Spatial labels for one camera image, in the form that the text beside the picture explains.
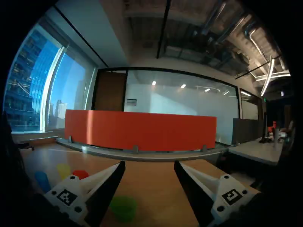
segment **wooden door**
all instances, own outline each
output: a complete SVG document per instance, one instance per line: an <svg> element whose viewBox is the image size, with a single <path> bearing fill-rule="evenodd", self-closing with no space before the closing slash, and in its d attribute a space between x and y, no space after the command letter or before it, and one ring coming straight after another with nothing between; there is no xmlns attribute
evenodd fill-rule
<svg viewBox="0 0 303 227"><path fill-rule="evenodd" d="M126 74L98 72L92 110L124 110Z"/></svg>

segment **red panel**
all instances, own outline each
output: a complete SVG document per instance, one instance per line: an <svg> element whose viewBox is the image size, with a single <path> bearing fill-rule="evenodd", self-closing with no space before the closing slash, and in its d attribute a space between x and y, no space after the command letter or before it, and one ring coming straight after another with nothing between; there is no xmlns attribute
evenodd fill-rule
<svg viewBox="0 0 303 227"><path fill-rule="evenodd" d="M215 147L216 117L66 110L65 138L118 149L182 151Z"/></svg>

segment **yellow cup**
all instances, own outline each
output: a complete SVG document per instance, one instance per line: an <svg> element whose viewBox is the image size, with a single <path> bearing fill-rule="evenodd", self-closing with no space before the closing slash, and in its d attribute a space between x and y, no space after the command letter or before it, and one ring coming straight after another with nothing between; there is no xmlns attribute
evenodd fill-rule
<svg viewBox="0 0 303 227"><path fill-rule="evenodd" d="M61 180L64 180L65 178L67 178L69 175L72 174L68 164L58 164L57 165L57 170L59 172Z"/></svg>

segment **glass wall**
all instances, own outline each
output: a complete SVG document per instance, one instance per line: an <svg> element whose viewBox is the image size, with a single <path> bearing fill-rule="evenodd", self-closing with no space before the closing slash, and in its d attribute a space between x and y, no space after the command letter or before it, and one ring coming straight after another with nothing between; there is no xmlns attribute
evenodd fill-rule
<svg viewBox="0 0 303 227"><path fill-rule="evenodd" d="M236 92L235 87L196 76L130 70L124 111L214 116L217 142L230 145L233 119L239 117Z"/></svg>
<svg viewBox="0 0 303 227"><path fill-rule="evenodd" d="M37 25L23 42L8 76L4 110L13 131L39 131L41 97L61 45Z"/></svg>
<svg viewBox="0 0 303 227"><path fill-rule="evenodd" d="M83 110L94 65L75 50L63 54L50 94L47 129L64 128L67 109Z"/></svg>
<svg viewBox="0 0 303 227"><path fill-rule="evenodd" d="M240 95L242 104L242 119L263 119L262 100L243 89L240 89Z"/></svg>
<svg viewBox="0 0 303 227"><path fill-rule="evenodd" d="M64 128L66 109L85 107L95 64L55 32L36 25L14 59L3 102L12 131Z"/></svg>

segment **ceiling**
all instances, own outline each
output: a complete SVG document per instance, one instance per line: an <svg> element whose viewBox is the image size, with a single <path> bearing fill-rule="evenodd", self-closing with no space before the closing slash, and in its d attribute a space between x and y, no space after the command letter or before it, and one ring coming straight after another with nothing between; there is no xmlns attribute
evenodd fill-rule
<svg viewBox="0 0 303 227"><path fill-rule="evenodd" d="M144 48L158 47L166 1L124 0L124 4L133 40L141 41ZM250 24L258 47L245 36ZM171 0L160 56L207 64L237 77L279 55L274 41L237 1ZM274 72L283 68L278 58ZM253 74L264 75L267 70L266 64Z"/></svg>

